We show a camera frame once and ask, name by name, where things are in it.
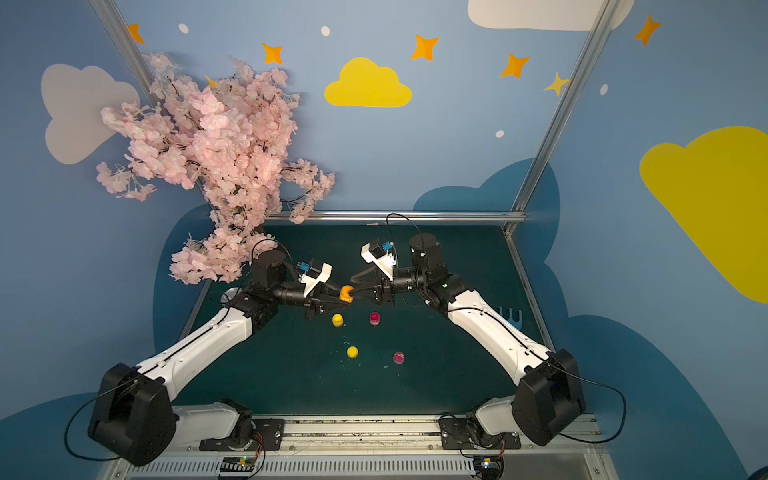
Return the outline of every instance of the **white cloud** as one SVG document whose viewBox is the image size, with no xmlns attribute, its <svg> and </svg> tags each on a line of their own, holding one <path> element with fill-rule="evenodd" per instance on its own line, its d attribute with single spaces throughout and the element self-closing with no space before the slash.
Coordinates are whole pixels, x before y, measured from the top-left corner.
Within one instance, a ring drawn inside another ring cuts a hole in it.
<svg viewBox="0 0 768 480">
<path fill-rule="evenodd" d="M 45 144 L 56 160 L 76 164 L 117 132 L 101 123 L 101 109 L 139 101 L 133 85 L 99 67 L 51 65 L 43 72 L 43 103 L 51 115 Z"/>
<path fill-rule="evenodd" d="M 634 0 L 620 0 L 616 28 L 629 14 Z M 486 28 L 589 31 L 603 0 L 469 0 L 469 18 Z"/>
</svg>

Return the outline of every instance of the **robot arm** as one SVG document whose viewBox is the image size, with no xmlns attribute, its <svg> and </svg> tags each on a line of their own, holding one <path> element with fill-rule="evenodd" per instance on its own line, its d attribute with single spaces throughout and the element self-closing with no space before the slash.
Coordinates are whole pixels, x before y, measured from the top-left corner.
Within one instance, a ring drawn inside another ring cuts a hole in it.
<svg viewBox="0 0 768 480">
<path fill-rule="evenodd" d="M 269 250 L 251 264 L 252 283 L 211 320 L 172 347 L 135 367 L 119 363 L 101 380 L 88 435 L 142 466 L 169 445 L 202 439 L 234 442 L 250 437 L 250 411 L 228 402 L 172 407 L 171 402 L 198 373 L 272 319 L 279 305 L 301 306 L 308 317 L 349 306 L 327 280 L 331 266 L 301 263 L 298 281 L 286 281 L 285 254 Z"/>
<path fill-rule="evenodd" d="M 413 268 L 395 268 L 391 250 L 384 249 L 378 239 L 365 245 L 362 257 L 379 268 L 353 277 L 353 282 L 361 283 L 366 275 L 375 275 L 353 290 L 354 297 L 379 305 L 394 304 L 397 293 L 417 292 L 504 367 L 518 387 L 515 395 L 494 399 L 468 414 L 475 421 L 475 437 L 481 445 L 487 445 L 482 440 L 491 435 L 511 432 L 515 424 L 536 444 L 549 443 L 585 410 L 581 382 L 573 377 L 578 376 L 574 358 L 565 350 L 553 353 L 518 331 L 480 293 L 449 273 L 433 235 L 420 233 L 411 238 L 409 246 Z"/>
</svg>

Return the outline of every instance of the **yellow cloud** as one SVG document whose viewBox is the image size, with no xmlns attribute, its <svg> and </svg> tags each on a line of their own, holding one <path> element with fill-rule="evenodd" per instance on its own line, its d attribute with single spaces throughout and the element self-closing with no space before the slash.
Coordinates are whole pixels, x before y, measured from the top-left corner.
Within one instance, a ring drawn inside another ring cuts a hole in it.
<svg viewBox="0 0 768 480">
<path fill-rule="evenodd" d="M 411 96 L 394 70 L 363 57 L 346 62 L 339 80 L 326 87 L 326 101 L 339 107 L 402 107 Z"/>
<path fill-rule="evenodd" d="M 725 127 L 687 147 L 660 144 L 640 174 L 726 280 L 768 303 L 768 134 Z"/>
</svg>

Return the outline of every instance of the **white robot arm segment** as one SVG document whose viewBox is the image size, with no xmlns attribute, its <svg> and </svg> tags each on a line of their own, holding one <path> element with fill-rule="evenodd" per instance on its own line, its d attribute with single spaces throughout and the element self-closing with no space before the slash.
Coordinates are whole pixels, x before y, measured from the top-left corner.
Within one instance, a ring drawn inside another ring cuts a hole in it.
<svg viewBox="0 0 768 480">
<path fill-rule="evenodd" d="M 174 401 L 179 392 L 215 359 L 252 332 L 250 318 L 235 308 L 219 310 L 211 320 L 171 348 L 138 364 L 139 373 L 149 379 L 162 379 L 168 398 Z"/>
<path fill-rule="evenodd" d="M 509 325 L 475 290 L 457 295 L 456 301 L 448 304 L 447 312 L 449 320 L 475 337 L 493 355 L 515 385 L 527 373 L 526 367 L 534 369 L 541 365 L 541 359 L 549 356 L 547 347 Z"/>
</svg>

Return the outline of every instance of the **dark green table surface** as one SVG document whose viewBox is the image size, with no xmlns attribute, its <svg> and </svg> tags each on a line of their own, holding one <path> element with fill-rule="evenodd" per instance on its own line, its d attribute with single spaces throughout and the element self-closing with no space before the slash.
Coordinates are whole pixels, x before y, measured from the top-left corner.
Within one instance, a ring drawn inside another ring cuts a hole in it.
<svg viewBox="0 0 768 480">
<path fill-rule="evenodd" d="M 442 245 L 449 270 L 470 282 L 492 306 L 523 311 L 522 331 L 541 342 L 507 245 L 498 227 L 421 227 Z M 333 265 L 339 285 L 367 268 L 360 247 L 388 239 L 385 227 L 268 227 L 295 261 L 313 257 Z M 400 266 L 411 266 L 408 239 L 413 226 L 392 227 Z M 232 285 L 214 283 L 209 292 Z M 194 329 L 220 308 L 209 294 Z M 305 320 L 301 309 L 280 307 L 263 329 L 224 353 L 195 377 L 176 400 L 194 405 L 229 398 L 259 414 L 427 414 L 466 412 L 491 397 L 511 395 L 515 385 L 474 338 L 427 306 L 395 307 L 355 300 L 344 325 L 330 316 Z M 416 294 L 406 301 L 422 305 Z M 369 314 L 381 323 L 372 326 Z M 359 356 L 349 359 L 346 349 Z M 402 365 L 392 355 L 405 353 Z"/>
</svg>

